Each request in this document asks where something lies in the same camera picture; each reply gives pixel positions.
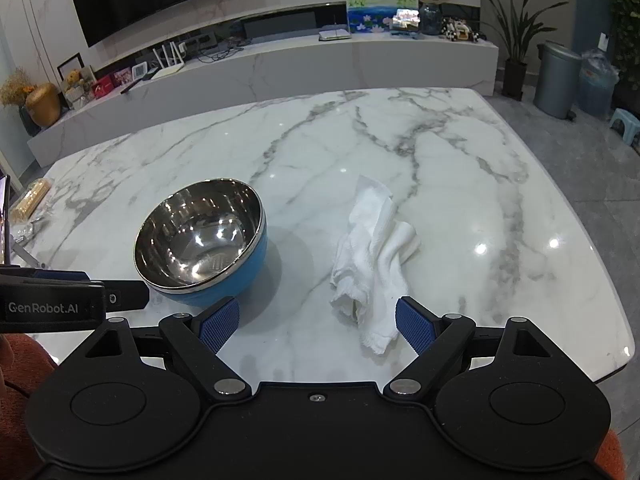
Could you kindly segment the blue plastic stool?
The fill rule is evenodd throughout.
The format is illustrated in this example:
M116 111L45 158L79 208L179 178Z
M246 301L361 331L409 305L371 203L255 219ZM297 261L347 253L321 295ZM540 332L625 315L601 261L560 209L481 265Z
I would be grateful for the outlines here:
M608 128L617 131L628 146L639 145L640 120L628 110L616 108Z

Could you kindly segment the golden vase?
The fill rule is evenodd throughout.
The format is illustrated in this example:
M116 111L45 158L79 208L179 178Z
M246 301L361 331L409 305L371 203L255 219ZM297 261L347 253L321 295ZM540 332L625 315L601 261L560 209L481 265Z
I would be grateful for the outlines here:
M26 96L25 107L36 125L49 128L61 116L58 88L50 82L38 84Z

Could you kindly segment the potted green plant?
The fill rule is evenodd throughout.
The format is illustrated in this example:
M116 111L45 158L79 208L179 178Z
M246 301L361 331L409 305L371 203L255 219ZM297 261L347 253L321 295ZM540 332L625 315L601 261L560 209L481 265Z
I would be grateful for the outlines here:
M532 40L539 34L554 32L555 27L545 25L539 18L542 14L567 6L567 0L561 0L535 11L528 12L529 0L522 0L516 6L509 0L506 6L501 0L487 0L494 12L497 26L485 22L492 28L506 47L501 93L506 98L521 101L527 72L526 54Z

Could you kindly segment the grey trash can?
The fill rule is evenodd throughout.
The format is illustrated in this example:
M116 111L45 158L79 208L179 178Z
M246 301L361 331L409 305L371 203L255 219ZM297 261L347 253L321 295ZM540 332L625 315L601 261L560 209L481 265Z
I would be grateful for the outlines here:
M540 69L534 104L546 114L573 120L572 106L578 88L582 57L554 41L538 44Z

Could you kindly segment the bamboo mat roll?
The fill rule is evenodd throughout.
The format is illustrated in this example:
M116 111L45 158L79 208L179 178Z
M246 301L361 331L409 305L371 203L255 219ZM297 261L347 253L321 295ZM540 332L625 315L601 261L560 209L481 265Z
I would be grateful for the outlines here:
M51 183L45 178L32 182L24 195L11 207L9 219L13 223L26 222L49 193Z

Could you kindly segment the toy car model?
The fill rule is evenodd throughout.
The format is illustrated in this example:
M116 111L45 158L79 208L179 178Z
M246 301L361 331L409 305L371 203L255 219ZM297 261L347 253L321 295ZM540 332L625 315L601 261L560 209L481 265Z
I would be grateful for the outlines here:
M444 18L440 34L452 42L477 42L480 40L480 34L474 32L462 18Z

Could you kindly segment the blue water jug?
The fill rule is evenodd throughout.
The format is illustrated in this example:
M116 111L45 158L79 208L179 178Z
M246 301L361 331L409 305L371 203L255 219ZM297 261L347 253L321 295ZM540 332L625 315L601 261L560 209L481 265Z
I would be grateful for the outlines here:
M620 77L605 53L593 49L582 54L577 103L579 108L600 119L608 116L614 89Z

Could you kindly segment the white wifi router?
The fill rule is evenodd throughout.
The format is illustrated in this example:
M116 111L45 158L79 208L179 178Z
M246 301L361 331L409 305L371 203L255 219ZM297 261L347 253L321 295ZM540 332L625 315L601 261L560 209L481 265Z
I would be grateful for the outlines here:
M154 73L152 79L160 79L178 73L186 65L175 41L163 44L160 49L154 48L153 53L158 64L158 70Z

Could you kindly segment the lotus painting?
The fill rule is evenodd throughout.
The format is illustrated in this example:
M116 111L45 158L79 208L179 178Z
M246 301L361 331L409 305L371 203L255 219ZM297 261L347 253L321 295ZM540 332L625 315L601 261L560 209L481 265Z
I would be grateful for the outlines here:
M416 11L419 0L345 0L351 34L388 32L398 9Z

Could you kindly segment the blue steel bowl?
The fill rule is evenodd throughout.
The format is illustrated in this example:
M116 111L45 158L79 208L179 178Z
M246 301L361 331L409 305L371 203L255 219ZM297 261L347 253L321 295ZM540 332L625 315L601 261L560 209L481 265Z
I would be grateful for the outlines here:
M182 188L151 211L134 243L134 266L159 294L205 308L247 290L267 247L267 216L254 188L212 179Z

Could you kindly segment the white paper towel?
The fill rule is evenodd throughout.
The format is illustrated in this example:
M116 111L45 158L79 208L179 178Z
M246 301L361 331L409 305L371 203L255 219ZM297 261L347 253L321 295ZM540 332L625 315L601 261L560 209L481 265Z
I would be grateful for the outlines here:
M398 337L397 300L410 292L402 266L420 245L416 229L397 218L390 189L361 176L337 243L330 305L357 324L361 344L377 356Z

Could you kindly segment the white marble tv console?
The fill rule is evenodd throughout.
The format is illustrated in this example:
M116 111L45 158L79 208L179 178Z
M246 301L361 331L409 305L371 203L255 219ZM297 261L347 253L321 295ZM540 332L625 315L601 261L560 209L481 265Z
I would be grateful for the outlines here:
M330 91L377 88L471 88L489 96L499 49L489 41L452 42L358 35L322 42L313 36L250 44L221 61L191 61L182 70L114 90L30 139L40 166L162 122Z

